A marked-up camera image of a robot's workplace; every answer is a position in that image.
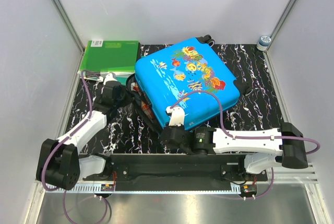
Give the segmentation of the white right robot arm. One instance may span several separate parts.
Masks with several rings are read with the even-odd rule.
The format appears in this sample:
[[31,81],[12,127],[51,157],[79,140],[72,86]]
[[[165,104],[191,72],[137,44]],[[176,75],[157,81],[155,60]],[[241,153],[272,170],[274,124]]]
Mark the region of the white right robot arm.
[[265,131],[224,132],[213,127],[187,131],[183,125],[166,126],[160,141],[168,149],[182,149],[192,155],[244,152],[237,174],[245,181],[273,167],[305,169],[308,166],[303,134],[288,122]]

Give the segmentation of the blue suitcase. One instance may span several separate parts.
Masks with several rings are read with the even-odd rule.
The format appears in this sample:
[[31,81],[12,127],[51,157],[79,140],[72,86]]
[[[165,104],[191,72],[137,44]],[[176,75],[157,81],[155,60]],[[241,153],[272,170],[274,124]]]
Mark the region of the blue suitcase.
[[[190,38],[168,46],[135,64],[135,73],[126,86],[134,96],[134,108],[149,128],[161,133],[170,116],[166,108],[179,102],[185,112],[184,127],[191,130],[234,107],[249,95],[251,85],[237,78],[213,50],[210,35]],[[136,82],[154,113],[148,118],[140,107],[139,95],[130,89]]]

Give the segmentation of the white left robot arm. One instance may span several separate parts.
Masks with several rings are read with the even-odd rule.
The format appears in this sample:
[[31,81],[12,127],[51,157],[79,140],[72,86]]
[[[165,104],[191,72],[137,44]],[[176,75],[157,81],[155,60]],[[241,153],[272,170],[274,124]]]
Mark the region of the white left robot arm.
[[69,132],[46,139],[40,149],[36,178],[47,191],[71,190],[78,180],[91,175],[107,180],[113,168],[101,155],[79,156],[84,146],[115,117],[132,97],[118,81],[107,81],[102,93],[90,101],[88,114]]

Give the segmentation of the brown plaid shirt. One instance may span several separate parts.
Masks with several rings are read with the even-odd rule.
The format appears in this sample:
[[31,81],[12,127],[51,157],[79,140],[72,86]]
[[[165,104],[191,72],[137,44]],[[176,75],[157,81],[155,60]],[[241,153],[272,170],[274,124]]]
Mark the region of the brown plaid shirt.
[[150,118],[151,120],[154,119],[154,113],[151,110],[145,96],[144,93],[140,90],[138,84],[136,82],[132,82],[130,84],[130,89],[131,91],[137,93],[139,95],[139,100],[140,100],[140,107],[143,110],[143,112],[145,113],[145,115]]

